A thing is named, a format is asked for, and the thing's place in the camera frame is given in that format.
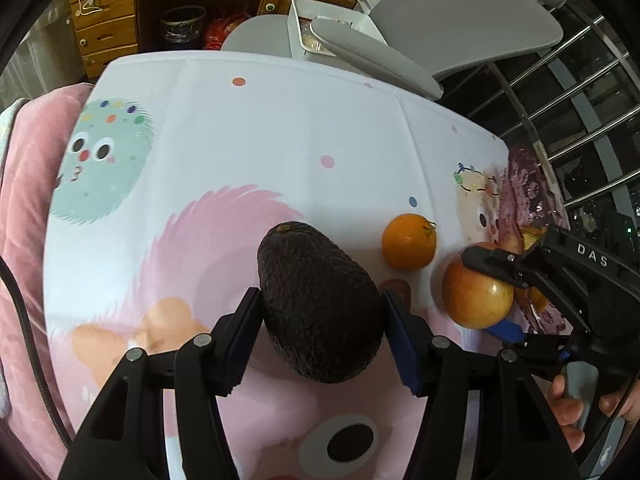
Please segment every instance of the black cable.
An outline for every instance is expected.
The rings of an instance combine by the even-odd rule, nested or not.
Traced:
[[[609,428],[613,424],[613,421],[616,420],[616,418],[618,418],[618,415],[620,414],[620,411],[622,410],[622,408],[625,405],[627,399],[631,395],[631,392],[633,391],[634,387],[636,386],[636,383],[638,382],[639,378],[640,378],[640,370],[638,370],[634,374],[634,376],[631,378],[631,381],[629,381],[629,384],[626,387],[625,393],[622,395],[622,397],[620,397],[620,400],[618,401],[618,403],[616,405],[616,409],[613,410],[613,413],[611,413],[610,417],[607,419],[607,423],[602,427],[602,429],[598,433],[598,436],[596,437],[596,439],[591,444],[591,448],[589,449],[589,452],[587,453],[587,455],[585,455],[584,460],[582,461],[582,464],[591,463],[592,459],[594,459],[594,458],[597,459],[597,456],[595,456],[595,457],[592,456],[592,455],[594,455],[596,453],[599,453],[599,450],[596,450],[596,445],[599,443],[599,441],[602,439],[602,437],[605,436],[608,433]]]
[[[24,337],[24,343],[27,347],[27,355],[29,356],[29,362],[31,363],[31,370],[36,377],[36,383],[40,390],[40,396],[44,402],[44,405],[49,413],[49,417],[53,423],[53,427],[56,428],[60,440],[67,449],[71,446],[72,438],[65,428],[62,418],[58,413],[55,403],[53,402],[53,396],[49,390],[49,385],[44,377],[44,371],[42,370],[42,364],[40,363],[40,357],[36,348],[36,342],[33,338],[33,331],[31,330],[31,320],[29,319],[29,313],[27,307],[24,304],[24,298],[20,292],[20,287],[15,281],[14,275],[11,270],[0,256],[0,279],[6,285],[11,299],[14,301],[15,312],[18,315],[18,321],[20,322],[20,329],[22,330],[22,336]]]

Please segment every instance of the green fuzzy character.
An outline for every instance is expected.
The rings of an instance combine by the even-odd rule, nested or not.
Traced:
[[[151,118],[138,104],[87,103],[62,159],[51,214],[87,224],[115,211],[136,185],[153,140]]]

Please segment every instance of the pink cushion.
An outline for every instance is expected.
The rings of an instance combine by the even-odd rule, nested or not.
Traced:
[[[42,258],[55,179],[92,88],[84,83],[69,86],[24,105],[15,120],[0,192],[0,253],[24,296],[44,373],[67,425],[44,326]],[[0,356],[11,402],[6,422],[42,471],[57,478],[66,450],[40,397],[14,304],[4,287],[0,289]]]

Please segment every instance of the screw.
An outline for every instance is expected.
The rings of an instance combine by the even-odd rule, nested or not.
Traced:
[[[501,357],[508,363],[514,363],[518,360],[518,354],[511,349],[506,349],[500,352]]]
[[[436,348],[445,349],[445,348],[449,348],[451,341],[449,341],[449,339],[447,339],[443,335],[437,335],[431,340],[431,344],[434,345]]]
[[[142,348],[132,348],[124,355],[127,358],[127,361],[137,361],[142,357]]]
[[[198,334],[193,338],[193,344],[196,346],[206,346],[211,343],[211,336],[209,334]]]

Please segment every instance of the avocado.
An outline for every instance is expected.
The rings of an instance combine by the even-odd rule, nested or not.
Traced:
[[[369,365],[382,340],[383,303],[367,271],[302,222],[272,228],[258,248],[264,324],[301,376],[340,383]]]

